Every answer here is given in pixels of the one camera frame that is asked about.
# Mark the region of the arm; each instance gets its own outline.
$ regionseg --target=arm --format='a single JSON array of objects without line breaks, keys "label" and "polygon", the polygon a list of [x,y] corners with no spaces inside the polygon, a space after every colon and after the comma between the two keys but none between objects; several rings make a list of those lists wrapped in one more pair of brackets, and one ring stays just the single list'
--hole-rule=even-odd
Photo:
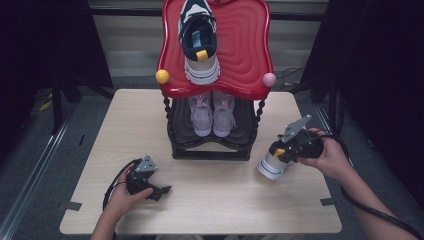
[{"label": "arm", "polygon": [[[304,165],[317,168],[324,175],[334,178],[357,202],[380,212],[396,217],[374,194],[365,181],[357,174],[347,160],[339,143],[331,138],[323,138],[324,151],[318,159],[299,158]],[[400,227],[355,207],[355,212],[368,239],[416,239]]]},{"label": "arm", "polygon": [[128,192],[125,185],[125,178],[131,167],[132,166],[129,166],[121,176],[119,176],[118,184],[113,190],[109,203],[100,215],[93,234],[91,235],[92,240],[112,239],[119,219],[131,210],[137,202],[147,198],[153,192],[151,188],[145,189],[134,195]]}]

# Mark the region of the pink ball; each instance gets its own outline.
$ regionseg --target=pink ball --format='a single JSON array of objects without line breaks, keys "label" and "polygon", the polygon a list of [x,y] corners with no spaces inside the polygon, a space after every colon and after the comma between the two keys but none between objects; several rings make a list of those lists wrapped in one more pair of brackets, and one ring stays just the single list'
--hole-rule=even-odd
[{"label": "pink ball", "polygon": [[267,73],[262,78],[262,81],[264,82],[265,86],[272,87],[274,86],[275,82],[277,81],[277,78],[273,73]]}]

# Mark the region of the pink sneaker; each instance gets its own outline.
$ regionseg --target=pink sneaker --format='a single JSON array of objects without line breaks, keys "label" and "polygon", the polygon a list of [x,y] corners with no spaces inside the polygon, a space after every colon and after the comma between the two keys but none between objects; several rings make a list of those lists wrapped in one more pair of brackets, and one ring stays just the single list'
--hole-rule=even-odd
[{"label": "pink sneaker", "polygon": [[221,92],[213,92],[213,132],[218,137],[226,137],[230,134],[235,125],[233,109],[235,106],[235,97]]},{"label": "pink sneaker", "polygon": [[201,93],[189,97],[188,103],[191,109],[191,121],[194,132],[199,137],[205,137],[212,131],[212,110],[210,107],[211,92]]}]

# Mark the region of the red shelf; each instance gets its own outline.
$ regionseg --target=red shelf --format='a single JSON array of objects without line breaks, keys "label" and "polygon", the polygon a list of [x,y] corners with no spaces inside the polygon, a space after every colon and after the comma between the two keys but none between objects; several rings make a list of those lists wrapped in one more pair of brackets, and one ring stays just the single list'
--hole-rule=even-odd
[{"label": "red shelf", "polygon": [[270,87],[263,84],[273,73],[268,50],[269,8],[263,0],[208,1],[217,20],[218,80],[208,85],[192,84],[184,72],[184,54],[178,41],[178,20],[184,0],[167,0],[162,11],[165,39],[158,69],[170,78],[159,84],[164,96],[187,98],[206,91],[221,90],[239,98],[261,100]]}]

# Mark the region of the wooden table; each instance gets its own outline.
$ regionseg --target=wooden table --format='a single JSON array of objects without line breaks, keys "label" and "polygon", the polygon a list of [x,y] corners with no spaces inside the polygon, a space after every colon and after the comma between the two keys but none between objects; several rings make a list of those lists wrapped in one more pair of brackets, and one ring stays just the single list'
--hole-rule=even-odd
[{"label": "wooden table", "polygon": [[[166,132],[159,90],[119,90],[107,112],[75,189],[60,230],[91,234],[102,211],[104,193],[119,170],[149,154],[158,170],[149,182],[172,185],[159,202],[143,200],[119,222],[125,234],[278,234],[336,233],[341,223],[323,175],[291,165],[279,181],[256,168],[277,134],[301,116],[293,95],[271,92],[259,122],[249,161],[175,160]],[[198,148],[228,151],[216,143]]]}]

